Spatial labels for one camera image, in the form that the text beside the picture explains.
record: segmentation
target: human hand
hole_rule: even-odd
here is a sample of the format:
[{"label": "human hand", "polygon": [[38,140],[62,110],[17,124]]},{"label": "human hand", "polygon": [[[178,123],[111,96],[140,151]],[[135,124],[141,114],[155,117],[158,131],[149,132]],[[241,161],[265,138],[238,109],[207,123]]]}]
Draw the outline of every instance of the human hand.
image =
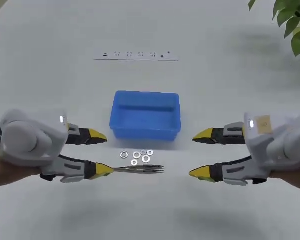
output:
[{"label": "human hand", "polygon": [[0,158],[0,186],[12,184],[30,176],[39,175],[40,168],[15,166]]},{"label": "human hand", "polygon": [[296,171],[274,171],[270,178],[281,179],[288,184],[300,189],[300,170]]}]

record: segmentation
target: white power strip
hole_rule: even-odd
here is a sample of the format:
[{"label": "white power strip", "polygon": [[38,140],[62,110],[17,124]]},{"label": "white power strip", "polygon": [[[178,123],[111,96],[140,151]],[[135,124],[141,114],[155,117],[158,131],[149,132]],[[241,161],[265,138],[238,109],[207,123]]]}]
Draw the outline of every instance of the white power strip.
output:
[{"label": "white power strip", "polygon": [[166,52],[132,52],[114,51],[104,52],[97,55],[94,60],[119,60],[119,61],[178,61],[170,51]]}]

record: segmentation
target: green plant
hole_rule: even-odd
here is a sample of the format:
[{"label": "green plant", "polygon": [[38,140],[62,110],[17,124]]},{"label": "green plant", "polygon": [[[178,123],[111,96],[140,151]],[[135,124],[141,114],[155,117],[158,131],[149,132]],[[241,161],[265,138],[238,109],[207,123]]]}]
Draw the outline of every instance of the green plant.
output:
[{"label": "green plant", "polygon": [[[248,3],[250,11],[255,2],[256,0],[250,0]],[[300,55],[300,0],[276,0],[272,20],[275,17],[279,27],[286,23],[284,38],[293,34],[291,39],[292,51],[295,56]]]}]

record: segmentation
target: white tabletop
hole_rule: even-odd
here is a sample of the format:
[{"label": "white tabletop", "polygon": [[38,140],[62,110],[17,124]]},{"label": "white tabletop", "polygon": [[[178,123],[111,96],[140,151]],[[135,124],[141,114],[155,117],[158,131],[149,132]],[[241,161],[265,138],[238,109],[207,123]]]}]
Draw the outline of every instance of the white tabletop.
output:
[{"label": "white tabletop", "polygon": [[[272,22],[274,1],[10,0],[0,11],[0,117],[10,108],[64,107],[109,142],[64,155],[129,166],[122,150],[154,150],[165,174],[112,174],[61,184],[39,177],[0,187],[0,240],[300,240],[300,190],[270,179],[246,187],[189,171],[246,157],[245,146],[192,142],[245,111],[300,111],[300,57]],[[172,51],[179,61],[95,61],[102,51]],[[118,141],[118,90],[180,96],[170,144]]]}]

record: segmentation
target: metal tweezers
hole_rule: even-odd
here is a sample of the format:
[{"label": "metal tweezers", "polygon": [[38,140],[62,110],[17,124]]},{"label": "metal tweezers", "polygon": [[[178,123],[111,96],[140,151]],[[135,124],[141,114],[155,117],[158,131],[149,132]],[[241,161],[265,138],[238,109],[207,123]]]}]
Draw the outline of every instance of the metal tweezers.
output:
[{"label": "metal tweezers", "polygon": [[116,167],[114,171],[117,173],[131,173],[131,174],[162,174],[165,169],[162,165],[137,165]]}]

